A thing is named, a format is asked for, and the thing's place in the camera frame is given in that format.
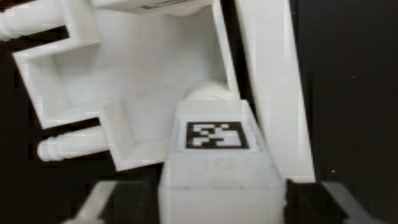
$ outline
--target white plastic part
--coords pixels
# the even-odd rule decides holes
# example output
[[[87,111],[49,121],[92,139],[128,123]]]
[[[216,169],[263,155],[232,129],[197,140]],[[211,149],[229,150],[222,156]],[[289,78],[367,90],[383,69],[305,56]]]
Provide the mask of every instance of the white plastic part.
[[[259,127],[282,177],[314,182],[288,0],[234,0]]]
[[[192,139],[190,133],[199,135],[200,130],[192,130],[190,123],[195,129],[197,122],[208,123],[206,129],[216,129],[211,125],[224,127],[238,123],[248,146],[243,141],[238,144],[229,141],[229,146],[192,148],[195,142],[192,146],[186,144],[199,137]],[[216,136],[218,143],[227,141],[231,131]],[[181,102],[158,190],[161,224],[282,223],[284,191],[247,102]]]
[[[14,53],[41,125],[99,118],[126,170],[165,160],[174,109],[197,83],[225,82],[240,99],[220,2],[147,1],[156,7],[136,13],[113,6],[138,1],[55,1],[69,38]]]
[[[64,26],[58,0],[37,0],[17,5],[0,13],[0,40]]]
[[[39,144],[42,161],[60,161],[108,150],[103,127],[92,127],[51,137]]]

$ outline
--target black and white square marker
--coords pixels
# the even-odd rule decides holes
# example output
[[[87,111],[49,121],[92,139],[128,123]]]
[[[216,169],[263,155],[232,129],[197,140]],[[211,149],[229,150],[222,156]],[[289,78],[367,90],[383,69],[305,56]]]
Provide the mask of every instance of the black and white square marker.
[[[188,122],[188,149],[248,149],[240,122]]]

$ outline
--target black background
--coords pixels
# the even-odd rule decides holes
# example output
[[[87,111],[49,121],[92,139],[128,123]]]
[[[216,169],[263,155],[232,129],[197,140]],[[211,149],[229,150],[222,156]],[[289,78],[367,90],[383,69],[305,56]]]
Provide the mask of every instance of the black background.
[[[343,181],[371,215],[398,223],[398,1],[295,0],[293,18],[316,176]],[[108,153],[37,159],[39,141],[78,125],[41,130],[10,53],[64,37],[57,29],[0,43],[0,223],[60,223],[99,179],[160,170],[115,175]]]

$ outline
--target white plastic block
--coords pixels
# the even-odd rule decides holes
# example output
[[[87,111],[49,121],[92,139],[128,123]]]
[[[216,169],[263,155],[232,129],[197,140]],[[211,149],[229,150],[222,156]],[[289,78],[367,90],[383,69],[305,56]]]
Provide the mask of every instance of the white plastic block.
[[[158,190],[161,223],[282,223],[284,191],[247,102],[181,102]]]

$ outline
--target white plastic housing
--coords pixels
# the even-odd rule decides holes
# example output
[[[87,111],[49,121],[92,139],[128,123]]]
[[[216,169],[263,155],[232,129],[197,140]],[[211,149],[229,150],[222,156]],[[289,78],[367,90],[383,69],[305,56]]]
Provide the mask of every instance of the white plastic housing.
[[[163,162],[176,105],[197,84],[218,80],[240,99],[220,2],[151,1],[161,7],[142,13],[115,7],[142,8],[135,0],[51,1],[69,38],[14,53],[41,125],[99,118],[115,168],[131,169]]]

